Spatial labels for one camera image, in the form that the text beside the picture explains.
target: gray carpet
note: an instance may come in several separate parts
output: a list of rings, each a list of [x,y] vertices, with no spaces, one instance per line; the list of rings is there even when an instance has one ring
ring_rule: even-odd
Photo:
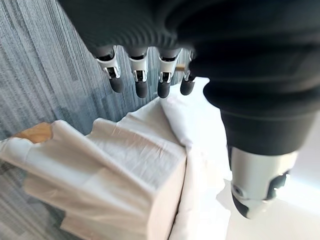
[[[119,94],[54,0],[1,0],[0,17],[0,140],[57,119],[87,134],[96,118],[118,121],[157,97],[156,49],[149,51],[149,94],[140,99],[122,47]],[[175,73],[172,84],[181,78]],[[0,240],[77,239],[59,229],[62,211],[24,193],[25,174],[0,161]]]

